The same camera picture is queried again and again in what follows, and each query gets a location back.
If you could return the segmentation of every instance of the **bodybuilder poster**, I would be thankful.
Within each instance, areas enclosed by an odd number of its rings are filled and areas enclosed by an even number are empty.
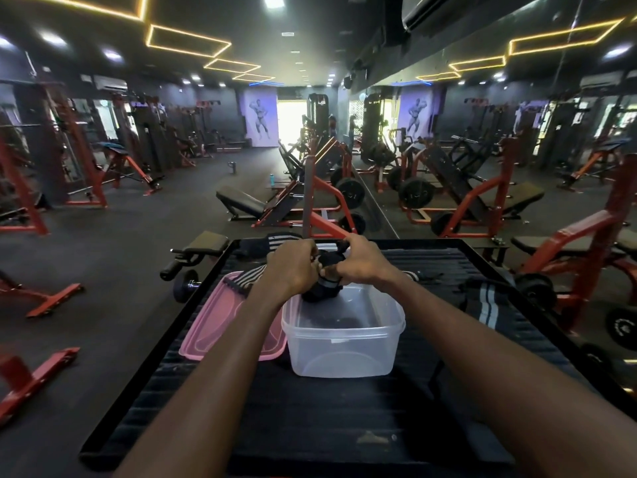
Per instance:
[[[278,146],[275,87],[250,87],[243,91],[241,110],[254,147]]]
[[[429,120],[433,105],[433,90],[422,87],[403,87],[400,95],[400,112],[398,127],[407,129],[407,135],[416,137],[429,136]]]

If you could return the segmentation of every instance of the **bright doorway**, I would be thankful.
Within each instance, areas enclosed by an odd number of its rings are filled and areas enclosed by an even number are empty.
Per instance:
[[[301,136],[303,116],[308,114],[308,104],[302,101],[278,101],[276,103],[279,123],[279,139],[288,148]]]

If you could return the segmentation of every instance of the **hand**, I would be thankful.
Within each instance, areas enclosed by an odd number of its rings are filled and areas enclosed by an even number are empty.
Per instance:
[[[403,273],[387,261],[378,245],[364,236],[350,234],[350,255],[342,262],[321,270],[330,280],[340,277],[341,285],[365,283],[386,292],[392,282],[404,277]]]
[[[267,287],[281,303],[308,291],[319,279],[319,263],[312,261],[318,253],[314,240],[286,241],[267,254],[266,271],[255,286]]]

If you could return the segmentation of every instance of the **pink lid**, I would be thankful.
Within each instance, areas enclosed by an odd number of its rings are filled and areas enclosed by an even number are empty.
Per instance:
[[[241,273],[232,272],[227,277],[235,279]],[[235,293],[233,289],[220,281],[188,330],[186,338],[179,348],[179,354],[193,361],[201,361],[235,318],[244,301],[243,296]],[[285,350],[287,337],[281,329],[281,317],[282,311],[279,310],[270,331],[267,333],[259,361],[276,359]]]

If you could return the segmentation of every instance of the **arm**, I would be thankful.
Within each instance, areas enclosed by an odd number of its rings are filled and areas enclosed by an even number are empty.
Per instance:
[[[318,278],[312,240],[290,241],[267,268],[232,323],[141,435],[116,478],[226,476],[250,384],[281,306]]]
[[[543,359],[435,297],[350,235],[323,272],[391,295],[434,345],[522,469],[538,477],[633,477],[637,424]]]

